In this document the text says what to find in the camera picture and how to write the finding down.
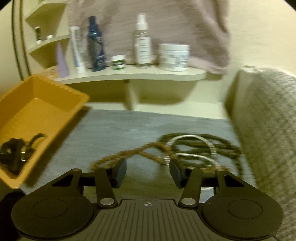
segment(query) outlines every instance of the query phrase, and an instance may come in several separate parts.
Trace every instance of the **curved shelf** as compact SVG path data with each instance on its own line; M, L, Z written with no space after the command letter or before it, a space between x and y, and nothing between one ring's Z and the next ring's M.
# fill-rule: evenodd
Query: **curved shelf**
M38 4L30 13L25 16L25 20L33 19L37 16L43 16L56 8L64 7L67 4L66 0L44 0Z
M65 78L57 78L62 84L82 83L102 80L174 80L192 81L201 80L206 77L203 69L189 68L187 71L171 72L152 65L147 69L139 69L134 65L127 65L125 69L113 70L107 67L105 70L92 72L87 70L83 74L72 73Z
M69 34L53 37L51 39L46 39L46 40L42 41L40 44L36 44L34 47L29 48L28 53L32 53L32 52L36 51L37 49L40 49L40 48L47 46L51 43L55 43L55 42L58 42L58 41L61 41L64 39L68 39L68 38L70 38Z

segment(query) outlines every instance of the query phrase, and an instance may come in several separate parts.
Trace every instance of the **silver screw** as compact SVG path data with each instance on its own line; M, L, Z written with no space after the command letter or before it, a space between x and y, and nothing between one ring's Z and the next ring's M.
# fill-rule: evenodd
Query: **silver screw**
M181 203L183 203L184 205L193 205L195 203L195 199L187 197L187 198L183 198L181 200Z
M109 197L103 198L100 201L100 203L102 203L103 205L112 205L114 202L114 199Z

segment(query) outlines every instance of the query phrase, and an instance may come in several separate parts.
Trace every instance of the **dark blue bottle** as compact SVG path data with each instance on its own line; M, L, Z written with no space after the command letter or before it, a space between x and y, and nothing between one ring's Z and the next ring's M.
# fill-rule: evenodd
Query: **dark blue bottle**
M89 17L89 55L92 61L92 71L99 71L106 68L105 54L103 48L102 33L96 24L96 16Z

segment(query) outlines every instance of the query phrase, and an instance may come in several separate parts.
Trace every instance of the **white tube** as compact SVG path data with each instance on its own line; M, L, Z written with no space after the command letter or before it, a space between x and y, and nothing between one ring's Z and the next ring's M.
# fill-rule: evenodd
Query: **white tube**
M82 38L80 28L78 26L70 27L71 41L74 52L74 62L78 74L86 71L85 62L83 58Z

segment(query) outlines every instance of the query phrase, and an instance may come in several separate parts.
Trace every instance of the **yellow bin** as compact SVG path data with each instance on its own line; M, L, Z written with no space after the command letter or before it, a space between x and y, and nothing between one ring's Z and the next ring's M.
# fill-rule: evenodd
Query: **yellow bin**
M0 178L17 189L29 176L42 153L89 100L89 96L43 76L32 75L0 98L0 146L11 138L28 142L34 135L45 138L18 176L1 165Z

